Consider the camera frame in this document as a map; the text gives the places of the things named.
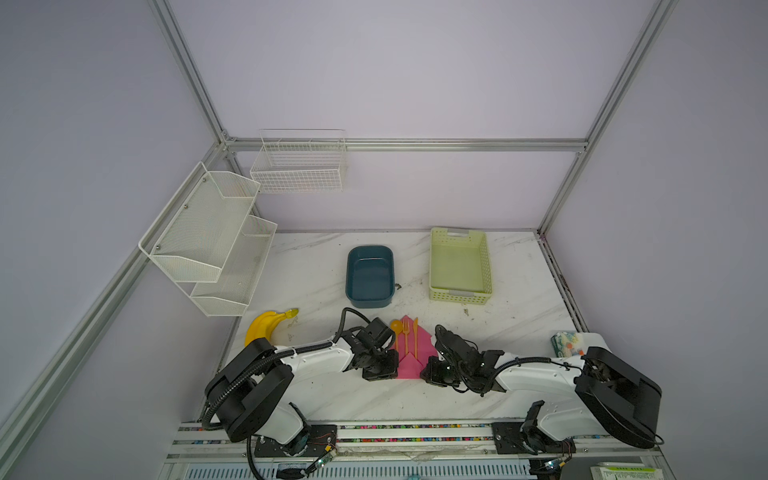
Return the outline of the pink paper napkin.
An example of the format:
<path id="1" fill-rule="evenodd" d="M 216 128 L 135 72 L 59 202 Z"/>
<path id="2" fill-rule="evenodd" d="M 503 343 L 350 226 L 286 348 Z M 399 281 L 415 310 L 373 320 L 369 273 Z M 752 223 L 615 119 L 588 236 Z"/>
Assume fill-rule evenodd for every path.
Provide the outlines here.
<path id="1" fill-rule="evenodd" d="M 425 330 L 418 318 L 403 316 L 392 320 L 390 329 L 395 334 L 390 349 L 397 352 L 397 379 L 418 380 L 431 357 L 437 357 L 432 335 Z"/>

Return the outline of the orange plastic fork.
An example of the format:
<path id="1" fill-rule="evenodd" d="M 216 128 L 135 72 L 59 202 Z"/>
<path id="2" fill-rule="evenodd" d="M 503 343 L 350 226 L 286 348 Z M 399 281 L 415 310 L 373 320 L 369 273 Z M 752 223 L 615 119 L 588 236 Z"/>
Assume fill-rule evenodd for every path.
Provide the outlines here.
<path id="1" fill-rule="evenodd" d="M 409 334 L 411 330 L 411 325 L 412 325 L 412 321 L 409 319 L 402 321 L 402 333 L 403 333 L 403 344 L 404 344 L 405 355 L 410 354 Z"/>

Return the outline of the orange plastic knife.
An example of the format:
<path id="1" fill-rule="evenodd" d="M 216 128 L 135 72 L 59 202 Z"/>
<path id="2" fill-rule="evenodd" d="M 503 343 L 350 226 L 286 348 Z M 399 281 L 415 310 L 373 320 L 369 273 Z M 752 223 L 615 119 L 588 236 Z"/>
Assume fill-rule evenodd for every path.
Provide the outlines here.
<path id="1" fill-rule="evenodd" d="M 412 330 L 413 330 L 413 356 L 416 360 L 418 360 L 419 356 L 419 324 L 418 324 L 418 317 L 415 318 L 412 322 Z"/>

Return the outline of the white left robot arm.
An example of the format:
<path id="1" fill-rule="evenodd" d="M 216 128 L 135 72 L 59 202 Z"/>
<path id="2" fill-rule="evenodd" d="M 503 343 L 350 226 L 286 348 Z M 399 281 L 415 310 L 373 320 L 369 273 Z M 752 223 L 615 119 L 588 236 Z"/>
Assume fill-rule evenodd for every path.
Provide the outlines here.
<path id="1" fill-rule="evenodd" d="M 399 365 L 394 340 L 394 331 L 379 318 L 351 328 L 341 319 L 332 338 L 301 346 L 278 347 L 255 339 L 206 385 L 201 426 L 224 431 L 232 442 L 254 435 L 281 446 L 301 442 L 309 426 L 298 407 L 284 400 L 289 387 L 356 370 L 366 381 L 393 379 Z"/>

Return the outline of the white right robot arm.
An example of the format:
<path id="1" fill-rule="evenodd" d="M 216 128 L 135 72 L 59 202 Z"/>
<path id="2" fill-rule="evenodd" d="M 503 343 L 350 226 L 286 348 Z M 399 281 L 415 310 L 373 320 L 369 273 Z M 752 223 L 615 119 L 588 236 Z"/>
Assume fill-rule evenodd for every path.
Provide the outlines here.
<path id="1" fill-rule="evenodd" d="M 571 357 L 517 356 L 481 351 L 439 325 L 434 347 L 420 374 L 428 384 L 481 397 L 534 394 L 517 434 L 518 448 L 527 453 L 568 446 L 577 436 L 607 434 L 639 449 L 662 442 L 660 386 L 603 346 Z"/>

